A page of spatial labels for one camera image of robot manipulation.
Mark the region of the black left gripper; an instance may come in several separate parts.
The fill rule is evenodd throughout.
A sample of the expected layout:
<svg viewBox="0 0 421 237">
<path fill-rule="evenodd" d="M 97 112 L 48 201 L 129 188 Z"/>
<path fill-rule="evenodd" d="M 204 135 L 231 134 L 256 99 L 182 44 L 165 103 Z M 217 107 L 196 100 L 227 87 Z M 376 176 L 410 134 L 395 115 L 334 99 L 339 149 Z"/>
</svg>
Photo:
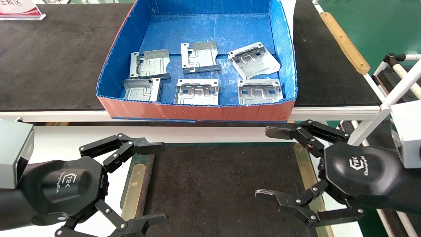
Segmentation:
<svg viewBox="0 0 421 237">
<path fill-rule="evenodd" d="M 144 237 L 150 226 L 168 222 L 169 215 L 159 213 L 125 221 L 100 199 L 107 192 L 107 173 L 113 173 L 134 155 L 160 154 L 165 149 L 163 142 L 150 143 L 146 138 L 120 133 L 81 146 L 80 159 L 29 164 L 16 188 L 1 189 L 0 229 L 54 225 L 67 220 L 55 232 L 56 237 L 93 237 L 75 231 L 75 226 L 97 209 L 116 227 L 110 237 Z M 103 166 L 92 159 L 111 151 Z"/>
</svg>

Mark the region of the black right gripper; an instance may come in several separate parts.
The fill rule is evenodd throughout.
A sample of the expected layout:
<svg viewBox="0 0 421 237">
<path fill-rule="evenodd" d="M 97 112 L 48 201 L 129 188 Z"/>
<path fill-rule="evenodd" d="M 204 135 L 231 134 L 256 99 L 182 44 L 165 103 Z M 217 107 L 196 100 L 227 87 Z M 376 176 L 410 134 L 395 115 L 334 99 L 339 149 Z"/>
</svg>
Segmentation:
<svg viewBox="0 0 421 237">
<path fill-rule="evenodd" d="M 295 216 L 307 227 L 356 222 L 365 215 L 358 207 L 391 209 L 409 214 L 421 211 L 420 169 L 407 169 L 394 149 L 335 144 L 347 142 L 349 134 L 316 122 L 284 123 L 265 127 L 269 138 L 296 140 L 321 160 L 321 179 L 298 196 L 258 189 L 255 197 L 272 201 L 278 211 Z M 316 138 L 332 143 L 326 148 Z M 309 204 L 323 192 L 345 209 L 314 212 Z"/>
</svg>

